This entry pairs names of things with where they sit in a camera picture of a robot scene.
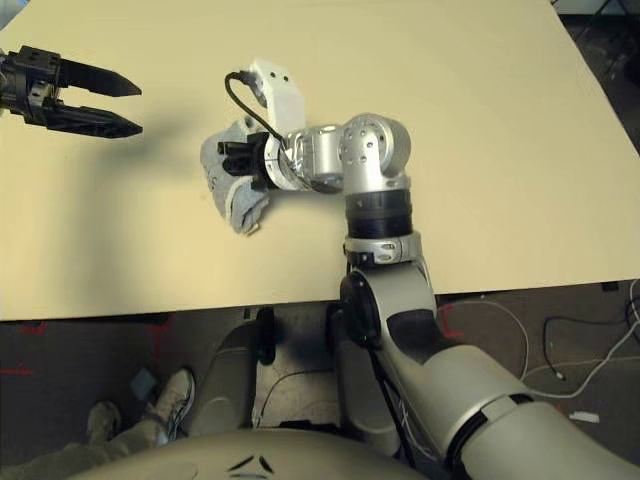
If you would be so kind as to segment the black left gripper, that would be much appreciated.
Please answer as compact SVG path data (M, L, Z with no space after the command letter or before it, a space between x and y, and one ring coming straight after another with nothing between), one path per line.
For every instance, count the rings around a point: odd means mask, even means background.
M1 110L20 115L32 125L46 125L49 115L50 130L83 136L118 139L143 132L142 126L110 111L56 105L58 77L60 86L104 96L142 94L138 86L117 72L22 46L18 52L1 52Z

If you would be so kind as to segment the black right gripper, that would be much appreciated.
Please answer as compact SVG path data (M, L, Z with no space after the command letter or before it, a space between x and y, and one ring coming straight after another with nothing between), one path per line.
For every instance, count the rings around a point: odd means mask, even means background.
M252 188L254 190L268 189L268 174L265 167L264 150L268 140L267 132L257 132L248 136L248 143L221 141L218 143L218 153L226 156L223 161L224 170L232 176L250 175L251 155Z

